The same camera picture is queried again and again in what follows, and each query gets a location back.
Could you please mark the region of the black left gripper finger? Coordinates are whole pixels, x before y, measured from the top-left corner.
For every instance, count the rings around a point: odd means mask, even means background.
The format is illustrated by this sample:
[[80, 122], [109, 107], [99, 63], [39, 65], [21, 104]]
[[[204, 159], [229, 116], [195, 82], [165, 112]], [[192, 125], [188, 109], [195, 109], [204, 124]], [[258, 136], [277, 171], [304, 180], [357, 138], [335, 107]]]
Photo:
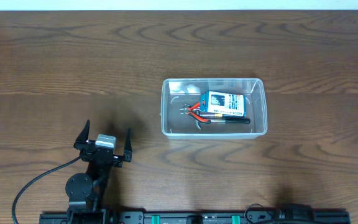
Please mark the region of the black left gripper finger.
[[75, 140], [75, 143], [73, 145], [75, 149], [81, 149], [83, 146], [87, 145], [89, 131], [90, 131], [90, 120], [87, 120], [84, 128], [82, 129], [81, 133], [78, 135], [78, 137]]
[[127, 130], [126, 140], [124, 145], [123, 161], [130, 162], [132, 160], [132, 144], [131, 144], [131, 130]]

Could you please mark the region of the red handled pliers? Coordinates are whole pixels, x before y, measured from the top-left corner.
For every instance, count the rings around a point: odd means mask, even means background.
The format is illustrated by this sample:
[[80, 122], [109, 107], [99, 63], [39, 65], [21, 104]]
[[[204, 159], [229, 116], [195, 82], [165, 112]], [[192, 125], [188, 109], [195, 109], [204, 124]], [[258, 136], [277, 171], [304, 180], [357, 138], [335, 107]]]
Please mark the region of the red handled pliers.
[[184, 105], [179, 110], [180, 110], [181, 114], [187, 114], [188, 116], [191, 116], [192, 118], [194, 118], [199, 123], [204, 123], [204, 124], [210, 124], [211, 123], [210, 119], [202, 118], [200, 115], [196, 114], [196, 111], [200, 110], [200, 102], [197, 102], [193, 106]]

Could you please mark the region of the blue white drill bit box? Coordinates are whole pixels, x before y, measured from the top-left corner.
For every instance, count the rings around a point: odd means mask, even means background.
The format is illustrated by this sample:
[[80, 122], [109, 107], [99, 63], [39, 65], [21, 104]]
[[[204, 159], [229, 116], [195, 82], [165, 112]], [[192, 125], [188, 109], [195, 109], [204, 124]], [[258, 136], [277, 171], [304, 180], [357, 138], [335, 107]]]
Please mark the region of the blue white drill bit box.
[[200, 110], [207, 113], [244, 117], [250, 101], [245, 95], [207, 91], [200, 95]]

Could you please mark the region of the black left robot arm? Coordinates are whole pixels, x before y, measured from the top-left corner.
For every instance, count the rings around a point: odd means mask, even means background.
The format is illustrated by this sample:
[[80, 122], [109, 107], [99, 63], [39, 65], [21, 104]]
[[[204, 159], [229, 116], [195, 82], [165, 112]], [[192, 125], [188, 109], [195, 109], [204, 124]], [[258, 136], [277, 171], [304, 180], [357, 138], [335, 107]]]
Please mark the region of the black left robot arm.
[[88, 164], [84, 173], [71, 176], [65, 186], [69, 198], [68, 223], [117, 223], [117, 215], [103, 208], [103, 197], [110, 179], [111, 169], [121, 168], [132, 160], [131, 132], [126, 134], [124, 152], [114, 152], [116, 138], [100, 134], [89, 138], [90, 121], [75, 140], [73, 147], [79, 150], [79, 159]]

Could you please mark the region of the black handled hammer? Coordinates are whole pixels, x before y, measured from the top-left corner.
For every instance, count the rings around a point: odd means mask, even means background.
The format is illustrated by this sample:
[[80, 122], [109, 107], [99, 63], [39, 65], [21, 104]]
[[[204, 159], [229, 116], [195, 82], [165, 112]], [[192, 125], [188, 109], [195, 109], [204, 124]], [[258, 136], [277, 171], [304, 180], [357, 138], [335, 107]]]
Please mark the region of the black handled hammer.
[[201, 124], [250, 124], [249, 118], [224, 118], [224, 119], [195, 119], [195, 125], [201, 131]]

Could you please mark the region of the black yellow screwdriver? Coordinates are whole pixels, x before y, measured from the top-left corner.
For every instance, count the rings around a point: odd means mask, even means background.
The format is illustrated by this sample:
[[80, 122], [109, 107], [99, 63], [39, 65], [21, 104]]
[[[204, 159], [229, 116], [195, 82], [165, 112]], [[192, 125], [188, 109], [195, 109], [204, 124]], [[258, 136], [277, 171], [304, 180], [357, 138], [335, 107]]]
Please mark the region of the black yellow screwdriver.
[[229, 118], [230, 116], [228, 114], [217, 114], [217, 113], [214, 113], [214, 114], [200, 114], [200, 116], [202, 118]]

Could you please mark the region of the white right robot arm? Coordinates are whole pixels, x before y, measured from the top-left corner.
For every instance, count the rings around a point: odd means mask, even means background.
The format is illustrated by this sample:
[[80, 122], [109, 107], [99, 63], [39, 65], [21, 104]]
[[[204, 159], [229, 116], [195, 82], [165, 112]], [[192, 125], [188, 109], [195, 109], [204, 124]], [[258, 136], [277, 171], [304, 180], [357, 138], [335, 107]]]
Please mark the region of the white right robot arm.
[[275, 212], [276, 219], [314, 220], [313, 209], [309, 205], [288, 203], [279, 206]]

